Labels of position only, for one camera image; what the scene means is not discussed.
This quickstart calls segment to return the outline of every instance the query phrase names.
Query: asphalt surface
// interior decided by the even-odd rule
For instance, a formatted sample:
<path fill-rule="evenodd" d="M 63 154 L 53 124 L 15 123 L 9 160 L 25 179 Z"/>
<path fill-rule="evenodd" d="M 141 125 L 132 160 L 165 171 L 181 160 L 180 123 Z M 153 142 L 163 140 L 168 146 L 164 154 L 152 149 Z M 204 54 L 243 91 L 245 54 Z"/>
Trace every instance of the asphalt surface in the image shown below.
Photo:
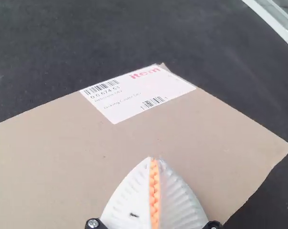
<path fill-rule="evenodd" d="M 0 0 L 0 122 L 161 62 L 288 141 L 288 46 L 242 1 Z M 225 226 L 288 228 L 288 156 Z"/>

